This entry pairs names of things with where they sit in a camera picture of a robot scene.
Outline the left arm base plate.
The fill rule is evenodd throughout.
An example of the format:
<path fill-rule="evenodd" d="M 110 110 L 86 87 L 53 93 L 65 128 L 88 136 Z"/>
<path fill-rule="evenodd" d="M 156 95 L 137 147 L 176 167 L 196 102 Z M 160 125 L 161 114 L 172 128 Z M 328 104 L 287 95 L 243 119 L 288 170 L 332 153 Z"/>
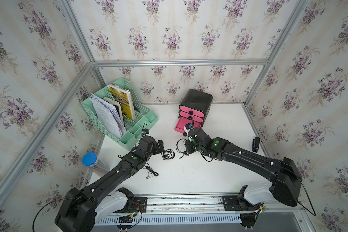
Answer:
<path fill-rule="evenodd" d="M 120 195 L 122 194 L 124 197 L 127 198 L 125 206 L 121 210 L 115 211 L 115 213 L 138 213 L 138 211 L 141 211 L 142 213 L 146 212 L 148 204 L 147 197 L 140 197 L 134 195 L 127 188 L 119 188 L 115 191 L 115 193 L 118 193 Z"/>

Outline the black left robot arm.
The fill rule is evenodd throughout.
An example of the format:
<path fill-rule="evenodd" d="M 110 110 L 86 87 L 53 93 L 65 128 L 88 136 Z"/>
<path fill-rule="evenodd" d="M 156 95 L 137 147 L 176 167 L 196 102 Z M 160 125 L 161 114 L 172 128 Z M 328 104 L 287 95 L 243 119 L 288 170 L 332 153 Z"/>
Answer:
<path fill-rule="evenodd" d="M 151 156 L 164 152 L 162 140 L 143 136 L 128 154 L 111 171 L 94 183 L 72 188 L 63 199 L 55 217 L 55 224 L 63 232 L 90 232 L 96 222 L 109 214 L 133 205 L 134 195 L 118 186 L 143 169 Z"/>

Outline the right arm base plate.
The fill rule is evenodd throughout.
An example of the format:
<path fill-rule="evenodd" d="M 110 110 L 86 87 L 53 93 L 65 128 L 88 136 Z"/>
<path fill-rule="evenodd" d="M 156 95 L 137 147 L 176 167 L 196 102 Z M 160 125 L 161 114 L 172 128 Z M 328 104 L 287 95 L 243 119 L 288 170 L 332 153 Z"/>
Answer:
<path fill-rule="evenodd" d="M 237 195 L 222 196 L 220 203 L 224 206 L 225 211 L 256 211 L 262 206 L 261 203 L 252 204 L 245 198 L 245 192 L 248 185 L 244 185 Z"/>

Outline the pink top drawer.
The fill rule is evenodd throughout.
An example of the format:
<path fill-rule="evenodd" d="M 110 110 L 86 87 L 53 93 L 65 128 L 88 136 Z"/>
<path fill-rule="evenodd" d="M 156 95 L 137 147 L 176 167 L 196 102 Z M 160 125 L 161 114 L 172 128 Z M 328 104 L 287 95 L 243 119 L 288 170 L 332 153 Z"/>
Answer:
<path fill-rule="evenodd" d="M 179 114 L 182 116 L 182 117 L 189 117 L 189 116 L 196 116 L 196 117 L 200 117 L 200 118 L 204 118 L 205 117 L 205 114 L 201 111 L 198 111 L 198 110 L 195 110 L 195 109 L 192 109 L 192 108 L 189 108 L 189 107 L 186 107 L 186 106 L 183 106 L 181 105 L 179 107 Z"/>

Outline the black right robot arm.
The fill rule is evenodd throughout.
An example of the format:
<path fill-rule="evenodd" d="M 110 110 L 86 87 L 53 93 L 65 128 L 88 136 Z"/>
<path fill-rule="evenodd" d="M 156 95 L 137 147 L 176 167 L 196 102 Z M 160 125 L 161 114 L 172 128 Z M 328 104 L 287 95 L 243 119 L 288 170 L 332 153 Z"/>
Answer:
<path fill-rule="evenodd" d="M 199 152 L 206 161 L 226 161 L 240 165 L 267 181 L 257 186 L 244 185 L 235 204 L 241 210 L 256 210 L 263 203 L 278 201 L 286 206 L 301 204 L 299 194 L 303 179 L 293 160 L 273 159 L 245 150 L 220 137 L 212 139 L 203 129 L 186 129 L 185 147 L 188 154 Z"/>

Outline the pink bottom drawer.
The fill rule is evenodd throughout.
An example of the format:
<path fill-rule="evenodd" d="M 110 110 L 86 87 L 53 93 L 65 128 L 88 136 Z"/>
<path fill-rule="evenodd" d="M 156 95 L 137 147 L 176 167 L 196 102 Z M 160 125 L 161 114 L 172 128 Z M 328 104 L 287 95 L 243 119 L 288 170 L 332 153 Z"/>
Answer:
<path fill-rule="evenodd" d="M 184 118 L 184 117 L 179 117 L 178 118 L 178 122 L 175 126 L 175 131 L 179 132 L 179 133 L 184 133 L 185 132 L 185 126 L 187 124 L 191 123 L 193 125 L 193 127 L 202 127 L 202 124 L 195 121 L 195 120 L 189 120 L 188 118 Z"/>

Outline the black earphones bottom coil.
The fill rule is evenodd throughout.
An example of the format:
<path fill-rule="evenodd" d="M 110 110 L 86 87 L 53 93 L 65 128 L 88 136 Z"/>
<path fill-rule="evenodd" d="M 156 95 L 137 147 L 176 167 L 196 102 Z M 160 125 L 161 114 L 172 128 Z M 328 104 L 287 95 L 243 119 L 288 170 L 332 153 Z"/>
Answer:
<path fill-rule="evenodd" d="M 183 158 L 184 156 L 189 156 L 187 149 L 186 149 L 186 139 L 182 138 L 179 139 L 176 143 L 176 151 L 181 154 L 182 156 L 180 157 Z"/>

